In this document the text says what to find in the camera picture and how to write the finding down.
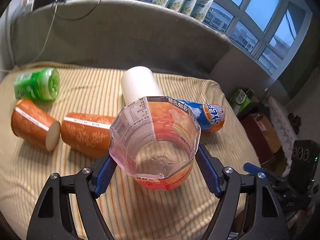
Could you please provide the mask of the orange clear plastic cup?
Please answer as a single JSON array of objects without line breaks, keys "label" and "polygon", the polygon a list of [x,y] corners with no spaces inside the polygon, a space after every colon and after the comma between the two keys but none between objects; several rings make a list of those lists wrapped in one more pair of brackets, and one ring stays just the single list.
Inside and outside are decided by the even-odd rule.
[{"label": "orange clear plastic cup", "polygon": [[110,135],[109,153],[128,176],[147,189],[169,191],[189,176],[201,127],[187,105],[151,96],[125,106]]}]

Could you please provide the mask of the orange floral paper cup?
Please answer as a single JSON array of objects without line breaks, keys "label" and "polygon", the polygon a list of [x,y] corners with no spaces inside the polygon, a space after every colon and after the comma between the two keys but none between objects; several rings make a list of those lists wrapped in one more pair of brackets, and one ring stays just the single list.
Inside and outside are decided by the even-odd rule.
[{"label": "orange floral paper cup", "polygon": [[71,148],[99,159],[110,146],[110,127],[114,120],[114,116],[69,113],[61,124],[61,138]]}]

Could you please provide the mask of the orange paper cup white base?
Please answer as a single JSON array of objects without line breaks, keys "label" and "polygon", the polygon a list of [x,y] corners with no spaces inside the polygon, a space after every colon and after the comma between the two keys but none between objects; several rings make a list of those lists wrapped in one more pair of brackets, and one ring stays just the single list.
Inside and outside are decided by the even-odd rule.
[{"label": "orange paper cup white base", "polygon": [[60,138],[61,124],[29,99],[21,99],[11,115],[13,133],[31,145],[52,152]]}]

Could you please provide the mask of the blue orange Arctic Ocean cup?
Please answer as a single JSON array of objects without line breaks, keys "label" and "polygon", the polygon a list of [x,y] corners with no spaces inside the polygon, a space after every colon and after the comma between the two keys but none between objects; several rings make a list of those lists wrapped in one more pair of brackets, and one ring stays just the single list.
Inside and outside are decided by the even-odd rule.
[{"label": "blue orange Arctic Ocean cup", "polygon": [[220,105],[200,104],[185,100],[178,102],[187,105],[204,132],[217,132],[225,122],[225,113]]}]

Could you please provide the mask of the green plastic cup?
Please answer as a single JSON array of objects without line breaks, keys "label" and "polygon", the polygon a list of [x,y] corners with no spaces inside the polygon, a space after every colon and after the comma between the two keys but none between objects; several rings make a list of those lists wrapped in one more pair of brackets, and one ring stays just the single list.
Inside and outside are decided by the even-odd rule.
[{"label": "green plastic cup", "polygon": [[14,81],[16,99],[55,100],[60,94],[60,74],[55,68],[20,74]]}]

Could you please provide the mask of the white plastic cup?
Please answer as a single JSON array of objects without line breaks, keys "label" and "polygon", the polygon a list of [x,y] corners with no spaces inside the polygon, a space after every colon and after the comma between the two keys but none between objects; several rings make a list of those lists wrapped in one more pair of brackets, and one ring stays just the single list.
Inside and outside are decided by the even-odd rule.
[{"label": "white plastic cup", "polygon": [[145,96],[163,96],[153,72],[144,66],[128,69],[122,76],[120,84],[126,105]]}]

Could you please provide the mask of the red cardboard box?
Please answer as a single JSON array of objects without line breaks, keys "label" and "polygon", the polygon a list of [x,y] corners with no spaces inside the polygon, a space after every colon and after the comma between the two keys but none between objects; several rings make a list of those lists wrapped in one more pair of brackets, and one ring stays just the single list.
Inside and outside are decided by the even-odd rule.
[{"label": "red cardboard box", "polygon": [[250,102],[237,114],[263,168],[279,173],[286,167],[281,142],[271,122],[270,108]]}]

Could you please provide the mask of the green white paper bag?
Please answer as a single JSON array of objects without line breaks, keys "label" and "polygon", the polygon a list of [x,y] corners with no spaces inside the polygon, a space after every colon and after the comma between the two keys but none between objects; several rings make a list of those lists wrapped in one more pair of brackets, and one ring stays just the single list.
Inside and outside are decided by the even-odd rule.
[{"label": "green white paper bag", "polygon": [[250,97],[253,90],[249,88],[238,88],[235,93],[229,98],[228,102],[235,115],[242,112],[251,102]]}]

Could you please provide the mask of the grey sofa backrest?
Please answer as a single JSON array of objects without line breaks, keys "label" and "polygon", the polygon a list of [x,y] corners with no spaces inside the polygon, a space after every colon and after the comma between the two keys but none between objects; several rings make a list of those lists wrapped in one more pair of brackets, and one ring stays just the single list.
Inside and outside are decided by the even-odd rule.
[{"label": "grey sofa backrest", "polygon": [[15,63],[54,61],[207,79],[230,39],[192,17],[135,0],[69,0],[17,16]]}]

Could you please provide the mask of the white power strip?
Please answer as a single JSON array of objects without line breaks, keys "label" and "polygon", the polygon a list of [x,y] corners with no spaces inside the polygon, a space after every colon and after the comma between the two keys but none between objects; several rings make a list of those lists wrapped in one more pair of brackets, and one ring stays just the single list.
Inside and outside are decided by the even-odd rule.
[{"label": "white power strip", "polygon": [[21,1],[22,11],[23,11],[24,13],[32,12],[34,1],[35,1],[35,0],[22,0],[22,1]]}]

